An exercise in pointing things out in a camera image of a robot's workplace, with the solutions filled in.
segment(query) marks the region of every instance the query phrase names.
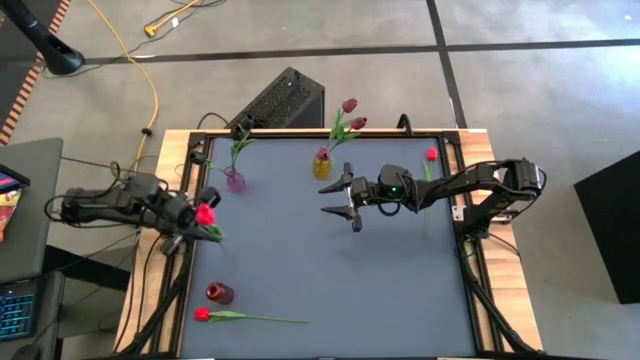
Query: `keyboard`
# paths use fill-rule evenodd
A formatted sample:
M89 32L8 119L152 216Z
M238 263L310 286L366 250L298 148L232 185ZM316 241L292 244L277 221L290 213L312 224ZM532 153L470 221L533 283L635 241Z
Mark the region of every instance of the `keyboard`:
M37 281L0 285L0 341L33 336Z

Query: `pink glass vase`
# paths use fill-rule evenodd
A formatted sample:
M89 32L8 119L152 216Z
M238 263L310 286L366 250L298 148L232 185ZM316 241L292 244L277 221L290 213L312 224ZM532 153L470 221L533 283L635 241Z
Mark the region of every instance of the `pink glass vase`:
M247 187L244 176L231 166L224 169L224 174L227 176L227 186L232 192L243 192Z

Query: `wooden table frame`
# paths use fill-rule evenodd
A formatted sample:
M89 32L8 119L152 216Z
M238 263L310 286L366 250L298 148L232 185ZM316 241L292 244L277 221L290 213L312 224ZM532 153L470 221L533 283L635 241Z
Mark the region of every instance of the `wooden table frame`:
M404 131L403 129L367 129L363 132L372 134L397 132L401 134ZM458 171L459 163L468 166L480 161L494 160L489 135L486 130L414 129L413 131L414 133L450 134L446 137L446 153L448 155L449 168L452 173ZM329 129L256 129L254 132L256 134L328 135ZM198 167L187 166L187 171L191 173L191 176L188 177L188 183L186 179L183 180L182 171L187 159L188 150L190 146L193 145L194 136L205 134L224 136L229 134L229 130L169 130L165 133L156 168L156 175L166 180L170 188L184 188L187 189L190 194L196 192ZM477 204L484 200L489 193L488 191L475 191L471 193L467 199L463 196L457 196L455 201L458 204L465 204L465 201L473 201L473 203ZM510 225L492 224L490 231L510 244L516 245ZM142 324L140 324L140 327L142 327L158 305L163 280L165 287L168 284L169 278L166 277L163 279L163 274L167 267L167 258L160 252L159 245L151 249L156 238L157 232L154 230L145 229L142 231L138 252L136 254L135 277L129 282L127 296L125 297L126 301L120 319L118 336L116 337L119 338L124 331L123 339L116 350L121 350L133 341L134 334L138 328L138 314L141 314ZM149 255L149 264L147 266L146 286L142 289L143 269L147 255ZM181 262L182 255L176 256L173 261L173 278L177 275ZM473 272L481 279L483 285L490 286L490 293L493 296L494 303L511 326L520 334L526 343L536 349L541 349L542 345L518 256L514 254L512 249L509 249L499 242L485 240L480 244L480 251L477 252L477 255L470 257L470 263ZM129 296L132 295L130 291L132 291L132 284L134 284L134 282L133 300L131 306L129 306L128 300ZM144 303L141 303L143 291ZM475 298L475 296L473 297L474 301L471 307L475 308L474 311L477 313L477 316L475 321L472 319L472 322L476 322L477 328L479 329L480 348L482 350L501 350L506 348L505 350L508 351L508 345L503 344L503 341L497 337L495 327L489 321L486 311L478 299ZM178 301L175 300L169 307L164 317L164 322L161 327L162 330L153 341L154 350L156 351L164 352L176 347L176 339L175 337L173 339L171 337L172 329L175 324L182 326L183 323L182 319L176 318L177 302ZM131 315L127 322L129 307L131 307Z

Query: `yellow cable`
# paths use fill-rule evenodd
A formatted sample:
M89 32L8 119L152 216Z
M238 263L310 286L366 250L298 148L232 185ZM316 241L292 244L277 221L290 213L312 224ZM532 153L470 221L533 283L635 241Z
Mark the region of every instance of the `yellow cable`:
M162 19L159 23L157 24L153 24L153 25L147 25L144 27L144 32L145 34L147 34L148 37L153 37L156 35L156 30L164 25L167 21L169 21L169 19L171 19L172 17L180 14L181 12L187 10L188 8L190 8L191 6L193 6L195 3L197 3L200 0L193 0L192 2L186 4L185 6L181 7L180 9L172 12L171 14L167 15L164 17L164 19Z
M127 57L127 60L129 60L129 62L135 65L138 69L140 69L140 71L142 71L142 73L144 74L144 77L147 78L147 82L149 83L149 86L151 87L151 92L153 93L153 115L151 115L151 120L149 121L149 124L147 124L147 129L151 129L151 127L153 126L153 123L156 121L156 118L158 117L158 93L156 92L156 87L153 84L153 81L151 81L151 77L149 76L147 71L135 60L133 60L131 55L129 55L129 51L127 51L127 47L124 45L124 42L120 38L120 35L118 35L118 32L116 31L116 29L113 28L113 25L111 25L109 20L107 20L107 18L104 16L102 11L100 11L98 6L94 4L92 0L88 0L88 1L89 1L89 5L91 5L93 10L95 10L96 13L102 18L102 21L104 21L104 23L107 24L107 26L109 27L113 35L116 37L116 39L120 43L120 47L122 47L122 50L124 51L124 54ZM142 134L142 140L140 140L140 146L138 147L138 155L136 156L136 160L142 156L142 150L144 149L144 143L147 141L147 136L149 135L144 133ZM138 170L139 165L140 165L140 161L137 161L136 167L135 167L136 171Z

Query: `red glass vase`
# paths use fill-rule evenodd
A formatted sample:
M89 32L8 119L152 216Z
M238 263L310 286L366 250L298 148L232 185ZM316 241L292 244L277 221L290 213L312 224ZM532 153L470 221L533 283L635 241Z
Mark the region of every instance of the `red glass vase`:
M233 301L236 292L221 282L213 282L207 287L207 298L222 305L229 305Z

